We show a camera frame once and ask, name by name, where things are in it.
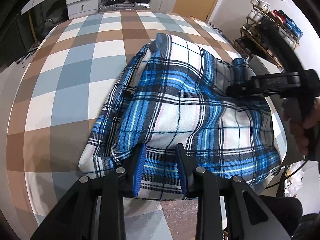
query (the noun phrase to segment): metal screw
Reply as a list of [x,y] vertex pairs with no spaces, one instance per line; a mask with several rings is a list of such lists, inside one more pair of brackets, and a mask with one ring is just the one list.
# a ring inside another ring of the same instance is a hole
[[88,180],[89,180],[89,178],[88,178],[87,176],[82,176],[82,177],[79,179],[79,181],[80,181],[81,183],[86,183]]
[[238,175],[233,176],[232,179],[233,179],[234,182],[238,182],[238,183],[242,181],[242,178],[240,176],[238,176]]
[[204,173],[205,172],[205,167],[201,167],[201,166],[196,167],[196,172]]
[[116,168],[116,173],[123,174],[124,172],[125,172],[125,168],[124,167]]

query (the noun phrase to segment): garment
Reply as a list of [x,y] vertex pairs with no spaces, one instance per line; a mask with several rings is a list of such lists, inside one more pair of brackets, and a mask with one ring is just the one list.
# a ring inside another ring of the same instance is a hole
[[293,197],[269,197],[261,195],[260,198],[279,220],[289,236],[292,236],[301,222],[301,202]]
[[158,33],[124,69],[93,126],[79,168],[104,176],[146,145],[139,198],[182,199],[174,148],[218,176],[255,184],[278,170],[263,97],[229,98],[229,85],[254,73],[243,59],[216,59],[184,39]]

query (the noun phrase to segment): blue plaid fabric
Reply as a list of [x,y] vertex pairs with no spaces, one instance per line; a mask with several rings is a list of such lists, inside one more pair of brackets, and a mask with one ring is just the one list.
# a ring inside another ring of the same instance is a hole
[[158,34],[124,69],[93,126],[79,168],[104,176],[146,145],[139,198],[183,198],[174,148],[218,176],[249,185],[278,170],[269,106],[263,97],[229,98],[226,88],[254,73],[184,39]]

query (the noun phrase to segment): person's leg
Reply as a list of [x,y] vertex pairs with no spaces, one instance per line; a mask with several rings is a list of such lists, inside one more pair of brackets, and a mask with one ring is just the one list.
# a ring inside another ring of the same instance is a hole
[[302,205],[300,201],[293,197],[260,195],[260,198],[279,220],[289,236],[292,236],[302,218]]

